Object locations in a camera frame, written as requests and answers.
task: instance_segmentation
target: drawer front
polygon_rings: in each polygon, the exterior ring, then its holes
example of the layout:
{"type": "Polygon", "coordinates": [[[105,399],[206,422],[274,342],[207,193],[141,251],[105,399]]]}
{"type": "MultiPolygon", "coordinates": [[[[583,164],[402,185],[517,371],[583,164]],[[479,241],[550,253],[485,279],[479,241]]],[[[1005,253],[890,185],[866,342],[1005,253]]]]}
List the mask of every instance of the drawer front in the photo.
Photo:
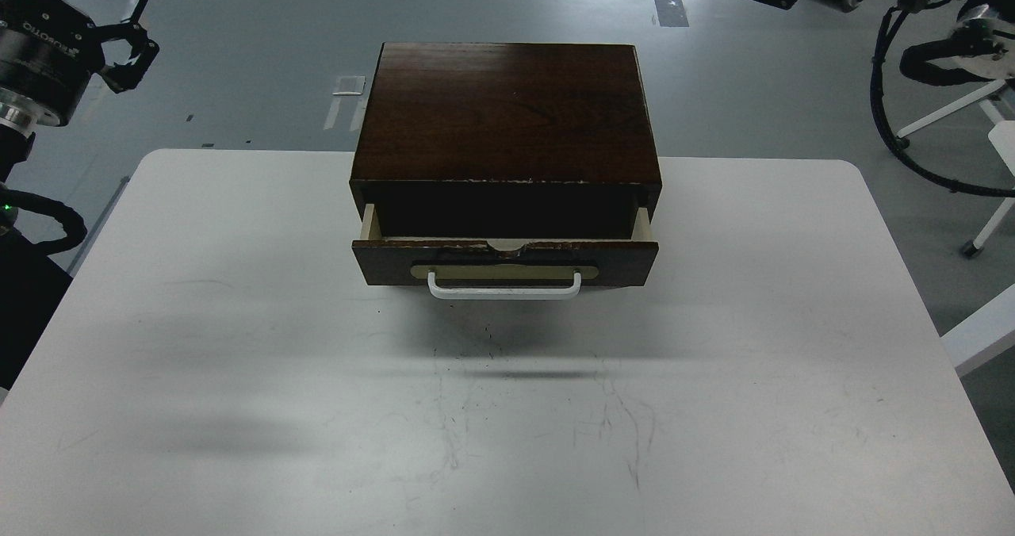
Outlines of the drawer front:
{"type": "MultiPolygon", "coordinates": [[[[659,244],[655,241],[536,241],[515,251],[498,251],[486,241],[363,240],[353,241],[352,252],[367,284],[425,285],[425,278],[418,276],[423,266],[526,265],[581,268],[587,273],[583,285],[588,286],[642,286],[659,253],[659,244]]],[[[512,273],[504,280],[470,276],[468,282],[473,285],[519,285],[548,281],[520,279],[518,273],[512,273]]]]}

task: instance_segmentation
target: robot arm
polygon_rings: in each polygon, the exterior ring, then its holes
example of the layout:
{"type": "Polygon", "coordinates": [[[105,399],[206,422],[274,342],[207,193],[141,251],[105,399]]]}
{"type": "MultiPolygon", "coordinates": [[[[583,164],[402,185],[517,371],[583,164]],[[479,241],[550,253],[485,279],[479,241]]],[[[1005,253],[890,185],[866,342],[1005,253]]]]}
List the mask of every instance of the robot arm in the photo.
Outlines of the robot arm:
{"type": "MultiPolygon", "coordinates": [[[[780,9],[790,9],[798,0],[752,0],[780,9]]],[[[814,0],[843,12],[865,0],[814,0]]],[[[987,197],[1015,197],[1015,190],[963,183],[939,176],[917,163],[905,152],[908,142],[895,136],[885,114],[882,65],[902,20],[909,13],[947,5],[956,0],[890,0],[878,32],[871,73],[871,113],[878,134],[900,162],[922,178],[948,188],[952,193],[987,197]]],[[[899,70],[906,78],[929,85],[956,85],[968,81],[1008,80],[1015,83],[1015,0],[964,0],[958,19],[942,41],[910,46],[903,52],[899,70]],[[957,69],[935,65],[935,60],[953,59],[957,69]]]]}

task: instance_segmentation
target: black cable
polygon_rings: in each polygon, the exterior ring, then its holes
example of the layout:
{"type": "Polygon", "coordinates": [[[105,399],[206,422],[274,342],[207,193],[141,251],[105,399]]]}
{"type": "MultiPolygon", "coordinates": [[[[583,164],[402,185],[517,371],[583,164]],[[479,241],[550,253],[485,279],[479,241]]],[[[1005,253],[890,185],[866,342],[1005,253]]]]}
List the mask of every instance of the black cable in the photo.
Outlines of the black cable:
{"type": "Polygon", "coordinates": [[[872,59],[874,67],[871,71],[871,114],[874,116],[874,125],[878,129],[878,134],[881,135],[881,140],[885,143],[885,146],[888,146],[888,150],[891,150],[892,155],[901,161],[902,164],[905,164],[906,168],[909,168],[918,176],[931,183],[948,188],[952,193],[964,193],[984,197],[1015,197],[1015,190],[977,186],[974,183],[963,183],[958,180],[945,178],[945,176],[939,176],[935,172],[930,172],[926,168],[923,168],[905,153],[902,139],[896,137],[895,132],[892,132],[891,124],[888,123],[884,107],[883,65],[886,56],[888,56],[888,49],[891,48],[891,42],[895,40],[895,35],[898,35],[899,27],[902,26],[903,20],[908,16],[908,13],[901,11],[898,19],[895,19],[895,22],[892,23],[892,16],[894,16],[895,12],[899,11],[901,9],[892,7],[888,9],[888,12],[885,12],[884,18],[881,19],[881,27],[878,29],[878,41],[874,46],[874,58],[872,59]]]}
{"type": "Polygon", "coordinates": [[[53,217],[60,222],[66,237],[36,244],[36,248],[44,255],[54,255],[70,251],[72,248],[80,245],[84,241],[85,236],[88,234],[88,229],[84,226],[84,219],[77,214],[77,211],[59,201],[54,201],[32,193],[21,192],[21,190],[0,190],[0,205],[22,208],[25,211],[53,217]]]}
{"type": "Polygon", "coordinates": [[[954,0],[941,0],[941,1],[935,1],[935,2],[928,2],[928,4],[924,6],[924,9],[925,9],[925,11],[930,11],[930,9],[939,9],[941,7],[944,7],[944,5],[948,5],[949,2],[952,2],[952,1],[954,1],[954,0]]]}

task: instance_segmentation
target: drawer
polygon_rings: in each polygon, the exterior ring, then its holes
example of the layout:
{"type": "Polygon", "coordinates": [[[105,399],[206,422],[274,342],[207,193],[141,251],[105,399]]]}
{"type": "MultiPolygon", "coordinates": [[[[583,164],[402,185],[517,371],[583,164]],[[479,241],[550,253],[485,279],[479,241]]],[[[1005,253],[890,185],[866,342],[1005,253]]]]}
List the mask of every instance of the drawer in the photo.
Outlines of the drawer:
{"type": "Polygon", "coordinates": [[[425,285],[433,270],[442,284],[644,285],[659,252],[646,208],[627,239],[469,239],[386,237],[374,204],[352,251],[367,284],[425,285]]]}
{"type": "Polygon", "coordinates": [[[662,190],[633,46],[385,44],[349,178],[369,284],[645,284],[662,190]]]}

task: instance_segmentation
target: scratch mark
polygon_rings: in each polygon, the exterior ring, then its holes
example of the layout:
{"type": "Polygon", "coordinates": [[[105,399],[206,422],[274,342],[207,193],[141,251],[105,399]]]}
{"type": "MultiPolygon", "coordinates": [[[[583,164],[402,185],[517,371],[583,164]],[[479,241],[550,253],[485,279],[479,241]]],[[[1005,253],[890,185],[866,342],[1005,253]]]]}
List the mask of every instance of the scratch mark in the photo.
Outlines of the scratch mark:
{"type": "Polygon", "coordinates": [[[229,284],[228,282],[223,282],[223,280],[217,280],[214,278],[199,278],[195,280],[171,280],[171,282],[163,282],[162,284],[220,284],[222,286],[232,288],[235,290],[235,286],[229,284]]]}
{"type": "Polygon", "coordinates": [[[640,470],[641,466],[641,432],[637,425],[637,419],[634,418],[634,414],[631,413],[631,410],[627,409],[627,405],[624,403],[623,398],[621,398],[619,395],[617,395],[617,402],[620,403],[620,408],[624,410],[624,413],[626,413],[627,416],[630,417],[631,423],[634,424],[634,470],[631,471],[631,477],[634,479],[634,487],[637,488],[638,492],[640,493],[641,486],[640,483],[638,482],[638,471],[640,470]]]}
{"type": "Polygon", "coordinates": [[[88,433],[86,436],[83,436],[81,439],[75,441],[74,443],[72,443],[72,444],[70,444],[70,445],[68,445],[66,447],[62,447],[62,445],[63,445],[63,437],[61,436],[60,441],[57,442],[57,450],[59,452],[63,452],[63,451],[66,451],[68,449],[72,449],[72,447],[77,447],[78,445],[81,445],[82,443],[84,443],[84,442],[88,441],[89,439],[93,438],[100,430],[101,429],[95,429],[95,430],[91,431],[90,433],[88,433]]]}

